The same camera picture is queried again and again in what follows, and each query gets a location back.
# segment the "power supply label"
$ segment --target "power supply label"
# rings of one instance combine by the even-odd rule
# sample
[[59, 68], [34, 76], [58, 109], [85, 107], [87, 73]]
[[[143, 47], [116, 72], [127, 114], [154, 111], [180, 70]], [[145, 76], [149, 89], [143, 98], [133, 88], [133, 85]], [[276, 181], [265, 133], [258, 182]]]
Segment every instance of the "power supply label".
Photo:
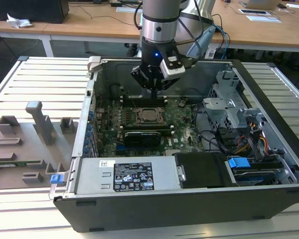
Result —
[[114, 164], [115, 192], [154, 190], [154, 177], [151, 163]]

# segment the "green circuit board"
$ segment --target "green circuit board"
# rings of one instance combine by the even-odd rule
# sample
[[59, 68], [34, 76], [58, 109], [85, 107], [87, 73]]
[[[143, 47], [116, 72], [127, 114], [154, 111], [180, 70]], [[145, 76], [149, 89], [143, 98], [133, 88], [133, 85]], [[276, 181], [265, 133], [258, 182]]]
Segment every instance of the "green circuit board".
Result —
[[[100, 110], [102, 113], [96, 125], [99, 156], [172, 156], [176, 152], [203, 151], [201, 139], [192, 124], [195, 105], [181, 104], [180, 106], [179, 104], [183, 102], [181, 98], [170, 98], [164, 107], [144, 108], [122, 107], [118, 102], [105, 103], [104, 110]], [[158, 127], [172, 128], [172, 133], [167, 133], [167, 135], [162, 133], [160, 145], [156, 147], [125, 147], [124, 133], [128, 131], [126, 128], [142, 125], [142, 123], [157, 123]]]

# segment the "blue tab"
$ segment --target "blue tab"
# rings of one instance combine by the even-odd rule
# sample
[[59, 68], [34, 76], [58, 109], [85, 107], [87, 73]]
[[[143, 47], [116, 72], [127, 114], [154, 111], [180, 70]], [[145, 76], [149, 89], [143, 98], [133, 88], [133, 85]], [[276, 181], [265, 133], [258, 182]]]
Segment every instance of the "blue tab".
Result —
[[228, 160], [231, 168], [250, 168], [247, 158], [235, 157]]
[[51, 184], [63, 184], [64, 175], [63, 174], [54, 174], [50, 179]]

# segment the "laptop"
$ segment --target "laptop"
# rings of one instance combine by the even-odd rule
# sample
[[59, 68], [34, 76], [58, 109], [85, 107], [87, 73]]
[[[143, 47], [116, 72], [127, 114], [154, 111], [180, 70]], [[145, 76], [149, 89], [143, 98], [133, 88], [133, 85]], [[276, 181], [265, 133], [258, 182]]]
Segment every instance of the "laptop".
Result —
[[245, 8], [274, 10], [281, 0], [240, 0], [239, 3]]

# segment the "motherboard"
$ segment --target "motherboard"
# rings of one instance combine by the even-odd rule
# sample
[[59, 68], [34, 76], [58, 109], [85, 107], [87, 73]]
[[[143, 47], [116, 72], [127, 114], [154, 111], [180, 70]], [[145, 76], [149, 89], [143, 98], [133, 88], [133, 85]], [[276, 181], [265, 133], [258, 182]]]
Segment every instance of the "motherboard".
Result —
[[202, 152], [195, 114], [196, 104], [181, 97], [102, 101], [95, 121], [99, 157]]

